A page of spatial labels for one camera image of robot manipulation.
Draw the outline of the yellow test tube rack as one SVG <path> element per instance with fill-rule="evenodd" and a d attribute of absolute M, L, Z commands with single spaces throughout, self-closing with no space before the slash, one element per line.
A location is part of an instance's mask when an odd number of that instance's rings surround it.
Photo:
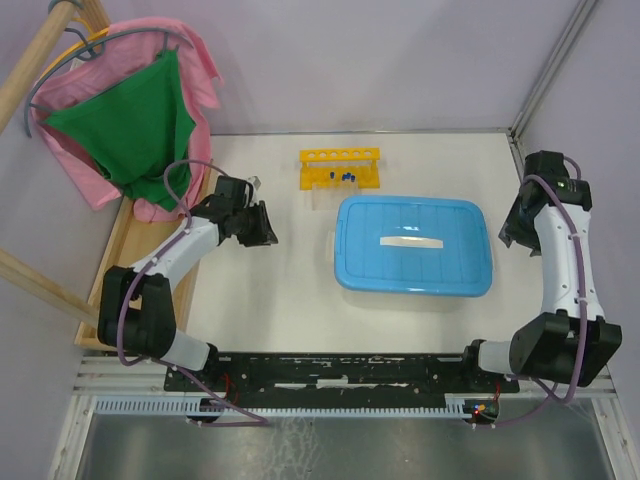
<path fill-rule="evenodd" d="M 352 147 L 310 149 L 299 152 L 299 188 L 302 191 L 334 189 L 343 185 L 353 185 L 361 189 L 379 189 L 380 175 L 378 163 L 380 149 L 377 147 Z M 329 173 L 334 172 L 331 180 Z M 354 182 L 341 176 L 346 172 L 356 175 Z"/>

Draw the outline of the blue plastic bin lid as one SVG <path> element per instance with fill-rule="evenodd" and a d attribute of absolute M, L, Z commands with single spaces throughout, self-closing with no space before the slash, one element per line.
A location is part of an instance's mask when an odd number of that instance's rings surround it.
<path fill-rule="evenodd" d="M 483 296 L 493 281 L 484 215 L 459 199 L 349 197 L 337 215 L 334 274 L 353 291 Z"/>

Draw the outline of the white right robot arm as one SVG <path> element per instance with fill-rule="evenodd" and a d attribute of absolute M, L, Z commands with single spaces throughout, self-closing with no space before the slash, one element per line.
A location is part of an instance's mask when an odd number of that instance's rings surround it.
<path fill-rule="evenodd" d="M 475 340 L 458 370 L 467 389 L 481 391 L 495 374 L 589 386 L 622 343 L 622 329 L 606 321 L 591 268 L 589 183 L 577 163 L 540 150 L 525 159 L 524 178 L 499 233 L 506 245 L 542 260 L 540 314 L 511 340 Z"/>

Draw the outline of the white plastic storage bin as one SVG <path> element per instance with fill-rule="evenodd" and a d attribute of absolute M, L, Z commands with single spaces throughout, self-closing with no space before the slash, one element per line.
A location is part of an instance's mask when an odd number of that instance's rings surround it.
<path fill-rule="evenodd" d="M 326 260 L 330 263 L 334 263 L 335 235 L 336 232 L 334 230 L 329 231 L 325 242 L 325 257 Z"/>

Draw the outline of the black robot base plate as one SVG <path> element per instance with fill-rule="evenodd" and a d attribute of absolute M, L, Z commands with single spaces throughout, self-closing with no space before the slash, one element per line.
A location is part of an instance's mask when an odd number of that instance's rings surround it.
<path fill-rule="evenodd" d="M 243 408 L 442 407 L 447 394 L 520 391 L 461 354 L 224 352 L 194 376 Z"/>

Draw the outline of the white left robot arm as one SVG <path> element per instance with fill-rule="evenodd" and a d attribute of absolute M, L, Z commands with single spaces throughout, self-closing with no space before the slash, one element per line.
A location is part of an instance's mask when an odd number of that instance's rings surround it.
<path fill-rule="evenodd" d="M 198 389 L 221 378 L 217 348 L 180 331 L 173 293 L 199 261 L 225 240 L 244 247 L 278 243 L 266 204 L 257 198 L 257 177 L 220 176 L 214 192 L 189 210 L 159 247 L 129 267 L 113 266 L 103 278 L 98 340 L 122 355 L 162 361 L 186 370 Z"/>

